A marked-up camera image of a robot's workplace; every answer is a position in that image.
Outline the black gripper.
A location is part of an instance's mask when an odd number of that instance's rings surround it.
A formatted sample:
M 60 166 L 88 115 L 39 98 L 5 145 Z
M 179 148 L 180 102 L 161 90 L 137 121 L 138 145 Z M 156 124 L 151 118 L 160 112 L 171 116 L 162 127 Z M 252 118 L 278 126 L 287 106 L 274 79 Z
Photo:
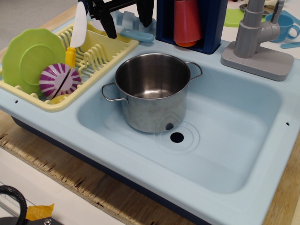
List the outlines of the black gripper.
M 109 0 L 107 2 L 104 0 L 84 0 L 83 3 L 90 17 L 98 19 L 108 37 L 112 39 L 117 37 L 117 33 L 111 12 L 137 4 L 139 20 L 143 26 L 149 27 L 152 23 L 154 0 Z

